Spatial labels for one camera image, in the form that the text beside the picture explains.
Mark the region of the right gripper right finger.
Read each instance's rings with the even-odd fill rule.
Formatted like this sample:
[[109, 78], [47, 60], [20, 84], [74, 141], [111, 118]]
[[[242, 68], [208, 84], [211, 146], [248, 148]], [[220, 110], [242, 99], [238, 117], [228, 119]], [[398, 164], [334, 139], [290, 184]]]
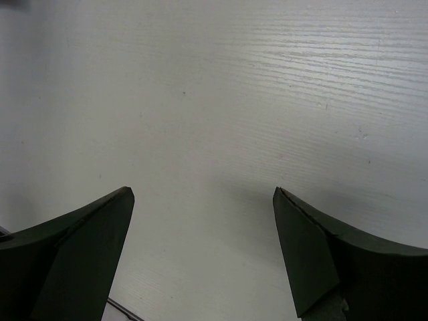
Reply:
[[302, 320], [426, 320], [427, 250], [357, 229], [283, 188], [278, 237]]

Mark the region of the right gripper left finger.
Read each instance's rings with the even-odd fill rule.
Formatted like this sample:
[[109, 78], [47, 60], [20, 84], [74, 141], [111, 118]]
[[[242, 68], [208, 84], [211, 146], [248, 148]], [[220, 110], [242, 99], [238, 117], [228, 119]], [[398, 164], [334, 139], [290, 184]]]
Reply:
[[2, 320], [101, 320], [134, 208], [129, 187], [1, 232]]

